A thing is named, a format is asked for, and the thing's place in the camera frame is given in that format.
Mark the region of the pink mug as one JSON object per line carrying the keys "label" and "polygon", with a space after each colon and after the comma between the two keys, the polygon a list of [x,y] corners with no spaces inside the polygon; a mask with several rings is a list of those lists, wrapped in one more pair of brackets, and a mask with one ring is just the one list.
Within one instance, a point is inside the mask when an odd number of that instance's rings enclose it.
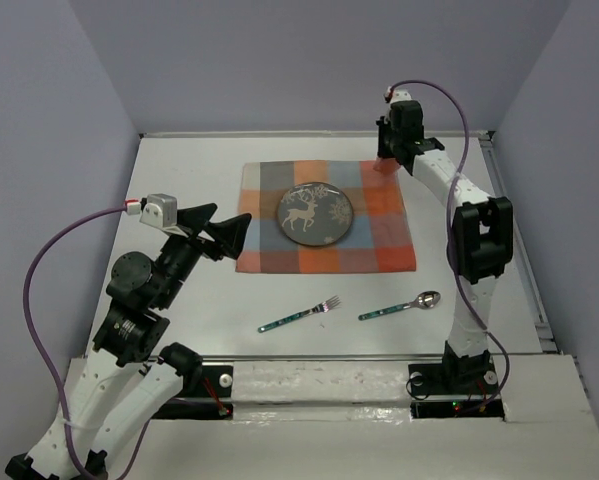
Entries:
{"label": "pink mug", "polygon": [[377,157],[373,165],[373,170],[382,175],[393,175],[398,172],[400,168],[401,165],[395,158]]}

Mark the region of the grey reindeer plate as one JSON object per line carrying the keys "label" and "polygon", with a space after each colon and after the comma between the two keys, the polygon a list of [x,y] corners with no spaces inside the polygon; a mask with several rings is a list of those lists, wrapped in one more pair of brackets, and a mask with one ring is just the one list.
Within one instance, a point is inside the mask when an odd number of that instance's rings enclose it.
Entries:
{"label": "grey reindeer plate", "polygon": [[353,205],[338,187],[308,182],[290,188],[277,207],[282,233],[296,244],[326,247],[342,240],[354,220]]}

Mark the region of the checkered orange blue cloth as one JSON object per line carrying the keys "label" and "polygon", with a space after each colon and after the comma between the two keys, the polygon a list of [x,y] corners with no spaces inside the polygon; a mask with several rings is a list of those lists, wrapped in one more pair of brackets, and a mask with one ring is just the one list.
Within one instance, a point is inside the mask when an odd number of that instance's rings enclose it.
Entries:
{"label": "checkered orange blue cloth", "polygon": [[[277,220],[282,197],[292,187],[324,182],[340,188],[351,202],[318,207],[315,215],[334,214],[351,225],[333,245],[303,246],[283,232]],[[417,260],[404,201],[395,174],[374,170],[374,162],[300,160],[248,163],[243,167],[239,211],[250,213],[241,273],[366,274],[414,272]]]}

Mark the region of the fork with green handle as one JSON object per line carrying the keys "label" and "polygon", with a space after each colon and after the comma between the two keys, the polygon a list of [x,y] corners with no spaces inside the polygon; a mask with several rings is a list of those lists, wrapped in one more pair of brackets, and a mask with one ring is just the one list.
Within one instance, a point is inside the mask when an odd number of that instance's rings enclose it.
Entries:
{"label": "fork with green handle", "polygon": [[335,309],[336,307],[338,307],[340,304],[341,304],[340,298],[338,296],[333,296],[333,297],[329,298],[328,300],[323,301],[307,310],[303,310],[303,311],[294,313],[290,316],[287,316],[287,317],[275,320],[273,322],[270,322],[268,324],[262,325],[257,328],[257,332],[260,334],[263,334],[263,333],[266,333],[273,329],[285,326],[287,324],[293,323],[297,320],[300,320],[302,318],[305,318],[305,317],[308,317],[311,315],[327,313],[327,312]]}

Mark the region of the spoon with green handle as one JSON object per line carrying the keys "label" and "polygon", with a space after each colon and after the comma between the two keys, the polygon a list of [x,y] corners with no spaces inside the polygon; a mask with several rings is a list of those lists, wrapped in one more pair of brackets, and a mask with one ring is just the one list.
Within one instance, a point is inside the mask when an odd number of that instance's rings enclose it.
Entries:
{"label": "spoon with green handle", "polygon": [[357,319],[359,321],[367,321],[378,317],[395,314],[408,309],[429,310],[434,308],[441,300],[441,294],[436,291],[424,291],[420,293],[414,300],[384,307],[372,312],[360,314]]}

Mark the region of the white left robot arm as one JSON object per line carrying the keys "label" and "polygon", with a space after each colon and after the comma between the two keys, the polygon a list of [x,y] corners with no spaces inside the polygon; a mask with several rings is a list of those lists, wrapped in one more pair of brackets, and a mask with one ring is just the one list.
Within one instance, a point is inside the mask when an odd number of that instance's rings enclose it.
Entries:
{"label": "white left robot arm", "polygon": [[[59,397],[57,415],[28,452],[5,467],[11,479],[106,479],[130,440],[141,442],[160,408],[203,381],[203,359],[172,343],[153,351],[170,322],[162,316],[200,258],[239,258],[249,213],[222,222],[214,203],[180,209],[174,197],[151,194],[90,214],[53,236],[33,259],[24,279],[26,326]],[[132,251],[113,264],[106,293],[108,312],[92,340],[82,371],[67,389],[35,329],[30,293],[43,256],[62,237],[97,218],[124,213],[167,235],[156,259]]]}

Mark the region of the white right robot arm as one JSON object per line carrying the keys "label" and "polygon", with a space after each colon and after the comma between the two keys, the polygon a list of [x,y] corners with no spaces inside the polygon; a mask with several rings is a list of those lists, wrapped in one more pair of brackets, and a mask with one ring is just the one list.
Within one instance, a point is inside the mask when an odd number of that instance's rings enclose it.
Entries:
{"label": "white right robot arm", "polygon": [[446,255],[457,288],[442,359],[411,366],[410,393],[418,401],[463,396],[474,387],[495,395],[488,317],[497,280],[513,257],[512,203],[477,187],[439,140],[425,136],[422,107],[409,96],[393,96],[377,126],[379,158],[395,160],[446,209]]}

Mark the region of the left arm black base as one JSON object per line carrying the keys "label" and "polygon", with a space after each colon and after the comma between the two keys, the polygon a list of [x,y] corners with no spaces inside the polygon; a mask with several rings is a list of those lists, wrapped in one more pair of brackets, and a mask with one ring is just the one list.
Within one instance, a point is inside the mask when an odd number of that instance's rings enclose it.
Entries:
{"label": "left arm black base", "polygon": [[204,364],[198,380],[184,381],[183,389],[153,415],[157,420],[231,420],[233,366]]}

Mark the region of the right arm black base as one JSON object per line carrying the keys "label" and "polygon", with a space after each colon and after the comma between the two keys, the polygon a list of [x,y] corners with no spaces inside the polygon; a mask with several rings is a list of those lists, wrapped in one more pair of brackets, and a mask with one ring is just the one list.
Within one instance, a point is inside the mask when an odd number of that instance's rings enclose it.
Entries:
{"label": "right arm black base", "polygon": [[406,393],[411,398],[414,419],[505,418],[498,392],[498,377],[494,366],[467,383],[450,386],[442,379],[440,363],[418,363],[408,366]]}

